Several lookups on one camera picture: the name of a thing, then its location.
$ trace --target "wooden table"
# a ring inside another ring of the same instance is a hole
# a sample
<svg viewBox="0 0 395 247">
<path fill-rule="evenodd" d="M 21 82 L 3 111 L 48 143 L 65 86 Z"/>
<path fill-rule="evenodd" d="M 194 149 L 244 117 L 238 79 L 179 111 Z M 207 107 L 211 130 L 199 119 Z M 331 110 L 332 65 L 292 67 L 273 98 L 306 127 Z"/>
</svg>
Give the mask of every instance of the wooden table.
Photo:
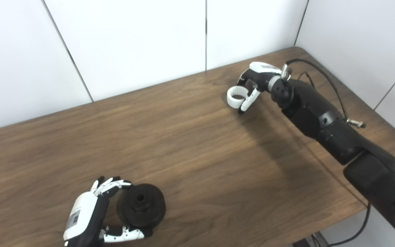
<svg viewBox="0 0 395 247">
<path fill-rule="evenodd" d="M 269 95 L 241 116 L 226 104 L 251 61 L 290 58 L 314 61 L 292 47 L 0 128 L 0 247 L 63 246 L 74 200 L 100 175 L 152 183 L 166 198 L 154 236 L 114 246 L 281 247 L 363 210 L 343 167 Z M 338 105 L 320 74 L 292 68 Z M 350 116 L 367 122 L 361 132 L 395 154 L 395 130 L 334 80 Z M 106 223 L 119 222 L 118 198 Z"/>
</svg>

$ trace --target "robotic arm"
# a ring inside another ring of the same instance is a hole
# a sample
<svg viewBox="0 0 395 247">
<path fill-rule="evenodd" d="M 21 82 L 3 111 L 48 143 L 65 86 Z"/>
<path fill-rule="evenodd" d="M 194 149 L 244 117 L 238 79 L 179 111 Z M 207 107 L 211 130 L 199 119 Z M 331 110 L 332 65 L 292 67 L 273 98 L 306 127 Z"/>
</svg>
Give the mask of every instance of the robotic arm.
<svg viewBox="0 0 395 247">
<path fill-rule="evenodd" d="M 351 127 L 364 127 L 363 122 L 343 117 L 310 84 L 292 80 L 290 76 L 286 78 L 288 65 L 295 61 L 316 67 L 302 59 L 287 61 L 282 70 L 270 64 L 253 62 L 240 76 L 237 86 L 244 86 L 246 81 L 252 80 L 254 90 L 250 95 L 243 94 L 245 100 L 242 101 L 232 98 L 235 92 L 242 90 L 232 88 L 228 91 L 228 103 L 242 114 L 261 92 L 270 93 L 284 116 L 345 165 L 345 178 L 395 228 L 395 157 Z"/>
</svg>

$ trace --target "black wheel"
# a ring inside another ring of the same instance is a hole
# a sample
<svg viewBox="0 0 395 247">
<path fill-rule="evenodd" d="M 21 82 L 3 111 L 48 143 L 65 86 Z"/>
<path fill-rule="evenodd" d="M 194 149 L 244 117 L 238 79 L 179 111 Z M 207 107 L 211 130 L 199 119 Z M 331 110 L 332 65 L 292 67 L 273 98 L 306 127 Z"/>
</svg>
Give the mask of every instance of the black wheel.
<svg viewBox="0 0 395 247">
<path fill-rule="evenodd" d="M 166 202 L 158 187 L 151 184 L 133 186 L 118 203 L 122 221 L 136 228 L 154 228 L 166 214 Z"/>
</svg>

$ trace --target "black cable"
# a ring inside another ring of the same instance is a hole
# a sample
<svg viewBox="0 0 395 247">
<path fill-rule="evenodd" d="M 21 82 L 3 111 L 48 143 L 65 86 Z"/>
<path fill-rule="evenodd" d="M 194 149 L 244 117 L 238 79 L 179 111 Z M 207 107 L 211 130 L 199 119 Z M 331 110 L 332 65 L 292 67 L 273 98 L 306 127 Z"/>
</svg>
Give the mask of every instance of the black cable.
<svg viewBox="0 0 395 247">
<path fill-rule="evenodd" d="M 345 243 L 348 243 L 348 242 L 354 240 L 355 238 L 357 238 L 362 233 L 362 231 L 365 229 L 365 227 L 367 226 L 368 218 L 370 217 L 370 211 L 371 211 L 371 204 L 368 203 L 368 205 L 367 205 L 367 214 L 365 214 L 365 219 L 364 219 L 364 221 L 362 223 L 362 227 L 359 229 L 359 231 L 353 237 L 351 237 L 349 239 L 346 239 L 344 241 L 340 241 L 340 242 L 334 243 L 334 244 L 329 244 L 326 247 L 332 247 L 332 246 L 345 244 Z"/>
<path fill-rule="evenodd" d="M 298 76 L 298 79 L 297 79 L 297 80 L 300 80 L 300 78 L 301 78 L 303 75 L 306 75 L 306 76 L 307 76 L 307 78 L 308 78 L 309 81 L 310 81 L 310 84 L 312 84 L 313 88 L 316 89 L 315 85 L 313 84 L 312 77 L 310 77 L 310 75 L 309 75 L 309 73 L 307 73 L 307 71 L 301 73 L 300 76 Z"/>
<path fill-rule="evenodd" d="M 312 234 L 311 237 L 318 244 L 318 246 L 321 247 L 320 241 L 318 241 L 318 239 L 316 238 L 315 234 Z"/>
<path fill-rule="evenodd" d="M 312 66 L 316 70 L 318 70 L 318 72 L 320 72 L 322 75 L 324 75 L 324 77 L 326 77 L 327 81 L 330 83 L 330 85 L 332 86 L 333 90 L 335 91 L 335 93 L 337 95 L 337 98 L 339 100 L 340 106 L 342 107 L 342 111 L 344 113 L 345 119 L 348 119 L 347 109 L 345 108 L 344 102 L 342 101 L 342 98 L 340 97 L 340 94 L 339 94 L 335 84 L 330 79 L 330 77 L 322 69 L 320 69 L 320 67 L 318 67 L 316 64 L 312 63 L 311 61 L 307 61 L 307 60 L 304 60 L 304 59 L 301 59 L 301 58 L 290 59 L 290 60 L 286 61 L 286 64 L 289 66 L 289 64 L 291 64 L 293 62 L 297 62 L 297 61 L 309 64 L 310 66 Z"/>
</svg>

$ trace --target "qr code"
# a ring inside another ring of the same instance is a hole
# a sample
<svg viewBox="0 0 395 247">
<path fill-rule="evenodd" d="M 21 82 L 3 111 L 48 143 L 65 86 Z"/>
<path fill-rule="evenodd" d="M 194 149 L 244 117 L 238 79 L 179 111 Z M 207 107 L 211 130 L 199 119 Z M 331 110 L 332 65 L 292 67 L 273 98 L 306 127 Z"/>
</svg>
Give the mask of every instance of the qr code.
<svg viewBox="0 0 395 247">
<path fill-rule="evenodd" d="M 77 225 L 77 222 L 79 220 L 79 215 L 80 215 L 80 209 L 69 216 L 68 222 L 66 223 L 65 231 Z"/>
</svg>

